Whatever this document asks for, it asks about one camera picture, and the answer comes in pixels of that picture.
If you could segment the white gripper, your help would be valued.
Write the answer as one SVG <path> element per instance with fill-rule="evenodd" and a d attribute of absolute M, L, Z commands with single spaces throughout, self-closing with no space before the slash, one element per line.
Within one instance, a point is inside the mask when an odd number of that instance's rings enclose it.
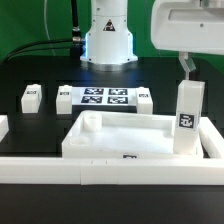
<path fill-rule="evenodd" d="M 189 80 L 196 66 L 188 52 L 224 55 L 224 0 L 155 0 L 151 40 L 157 49 L 180 52 Z"/>

